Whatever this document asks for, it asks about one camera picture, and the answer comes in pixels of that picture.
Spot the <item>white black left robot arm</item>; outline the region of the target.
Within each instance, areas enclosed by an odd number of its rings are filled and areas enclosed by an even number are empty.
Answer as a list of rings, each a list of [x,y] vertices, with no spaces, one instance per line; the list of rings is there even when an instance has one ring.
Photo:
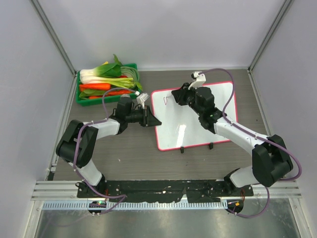
[[[131,98],[123,97],[108,119],[98,122],[72,120],[56,147],[56,154],[79,173],[95,198],[106,193],[105,176],[92,161],[95,143],[98,139],[121,134],[129,123],[139,123],[142,127],[161,125],[149,106],[135,106]]]

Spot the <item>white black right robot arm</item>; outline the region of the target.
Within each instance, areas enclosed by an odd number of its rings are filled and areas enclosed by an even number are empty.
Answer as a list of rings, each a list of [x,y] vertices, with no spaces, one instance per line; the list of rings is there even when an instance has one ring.
[[[210,88],[195,89],[184,83],[171,94],[178,105],[189,106],[198,115],[204,129],[229,139],[251,155],[249,167],[238,168],[225,176],[223,188],[226,194],[234,196],[242,187],[252,184],[270,187],[293,170],[292,160],[280,136],[257,134],[231,120],[215,106]]]

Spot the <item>pink framed whiteboard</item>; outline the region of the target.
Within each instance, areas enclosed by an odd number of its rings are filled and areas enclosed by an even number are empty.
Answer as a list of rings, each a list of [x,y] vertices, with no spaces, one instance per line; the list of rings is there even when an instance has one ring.
[[[237,120],[236,99],[230,100],[227,108],[224,106],[232,93],[232,82],[219,82],[204,84],[214,95],[214,104],[225,111],[228,117]],[[151,94],[152,108],[154,116],[161,121],[160,126],[156,126],[157,146],[161,151],[180,149],[180,147],[195,147],[209,145],[210,143],[228,142],[229,139],[213,134],[204,129],[199,116],[189,106],[180,106],[175,99],[168,99],[166,96],[172,95],[172,89],[156,90]]]

